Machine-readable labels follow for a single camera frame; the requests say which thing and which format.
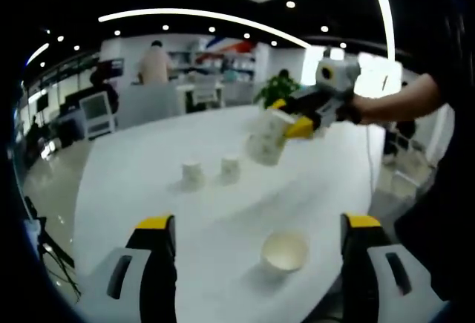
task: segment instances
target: curved light strip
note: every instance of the curved light strip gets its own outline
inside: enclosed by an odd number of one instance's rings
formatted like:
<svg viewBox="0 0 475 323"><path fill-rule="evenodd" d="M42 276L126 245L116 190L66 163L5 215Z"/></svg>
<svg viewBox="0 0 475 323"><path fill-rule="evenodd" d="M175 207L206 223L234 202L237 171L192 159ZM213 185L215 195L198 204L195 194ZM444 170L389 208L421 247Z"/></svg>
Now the curved light strip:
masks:
<svg viewBox="0 0 475 323"><path fill-rule="evenodd" d="M389 0L378 0L379 8L383 16L384 32L386 33L387 43L387 58L390 61L396 60L396 46L394 44L394 26L393 15L391 14L391 7Z"/></svg>
<svg viewBox="0 0 475 323"><path fill-rule="evenodd" d="M49 43L45 43L43 46L41 46L40 48L38 48L37 50L35 50L33 52L33 54L31 55L31 57L27 60L27 64L26 65L29 65L31 63L31 61L33 61L37 56L39 56L42 52L44 52L48 47L50 47L50 44Z"/></svg>
<svg viewBox="0 0 475 323"><path fill-rule="evenodd" d="M293 42L303 48L310 48L312 45L297 37L291 36L288 33L276 30L273 27L260 24L258 22L250 21L248 19L242 19L241 17L226 15L225 13L213 13L211 11L191 10L191 9L142 9L142 10L130 10L122 11L121 13L112 13L111 15L101 16L98 18L99 22L106 22L115 19L121 19L124 17L141 16L141 15L190 15L190 16L202 16L209 17L211 19L219 19L229 22L235 22L237 24L246 25L249 27L257 28L273 35L279 36L287 41Z"/></svg>

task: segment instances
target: paper cup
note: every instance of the paper cup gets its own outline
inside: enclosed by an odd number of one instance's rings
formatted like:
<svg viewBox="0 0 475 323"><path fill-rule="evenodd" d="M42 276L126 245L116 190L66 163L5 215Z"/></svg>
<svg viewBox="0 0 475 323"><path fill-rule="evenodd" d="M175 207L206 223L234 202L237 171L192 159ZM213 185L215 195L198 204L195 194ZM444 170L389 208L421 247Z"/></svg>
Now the paper cup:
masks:
<svg viewBox="0 0 475 323"><path fill-rule="evenodd" d="M204 184L205 176L199 162L182 164L182 185L185 189L198 189Z"/></svg>
<svg viewBox="0 0 475 323"><path fill-rule="evenodd" d="M286 130L295 120L282 111L268 109L256 121L247 143L246 153L256 163L277 165L284 150Z"/></svg>
<svg viewBox="0 0 475 323"><path fill-rule="evenodd" d="M275 232L271 234L261 251L265 268L274 274L293 273L305 265L308 246L305 237L297 232Z"/></svg>
<svg viewBox="0 0 475 323"><path fill-rule="evenodd" d="M235 183L240 177L238 156L225 156L221 159L221 179L224 183Z"/></svg>

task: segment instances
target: potted plant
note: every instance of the potted plant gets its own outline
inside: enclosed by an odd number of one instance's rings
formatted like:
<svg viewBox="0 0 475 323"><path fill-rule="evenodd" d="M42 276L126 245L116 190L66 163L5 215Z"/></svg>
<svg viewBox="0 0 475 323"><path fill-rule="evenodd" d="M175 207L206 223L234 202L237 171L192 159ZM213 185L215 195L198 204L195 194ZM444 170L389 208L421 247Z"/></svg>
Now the potted plant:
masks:
<svg viewBox="0 0 475 323"><path fill-rule="evenodd" d="M277 76L267 81L258 95L255 96L254 102L263 100L264 108L268 108L279 99L286 99L291 93L300 89L300 85L289 76L289 71L283 69Z"/></svg>

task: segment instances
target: white bowl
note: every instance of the white bowl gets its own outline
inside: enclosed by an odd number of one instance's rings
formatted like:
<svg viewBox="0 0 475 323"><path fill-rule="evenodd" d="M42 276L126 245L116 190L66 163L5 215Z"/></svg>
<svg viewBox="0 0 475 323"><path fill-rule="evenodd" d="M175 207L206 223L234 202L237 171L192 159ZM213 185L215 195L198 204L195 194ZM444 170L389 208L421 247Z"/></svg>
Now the white bowl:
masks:
<svg viewBox="0 0 475 323"><path fill-rule="evenodd" d="M274 273L293 273L305 264L308 256L305 237L297 232L275 232L262 246L263 263Z"/></svg>

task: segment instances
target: person in white shirt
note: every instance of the person in white shirt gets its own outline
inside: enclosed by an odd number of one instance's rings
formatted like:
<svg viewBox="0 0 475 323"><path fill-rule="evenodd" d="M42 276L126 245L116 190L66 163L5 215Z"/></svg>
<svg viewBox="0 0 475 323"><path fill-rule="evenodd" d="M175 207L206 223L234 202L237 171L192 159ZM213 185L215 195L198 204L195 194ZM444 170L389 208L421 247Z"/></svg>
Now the person in white shirt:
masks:
<svg viewBox="0 0 475 323"><path fill-rule="evenodd" d="M162 48L162 42L153 41L140 60L139 80L142 84L167 83L171 60Z"/></svg>

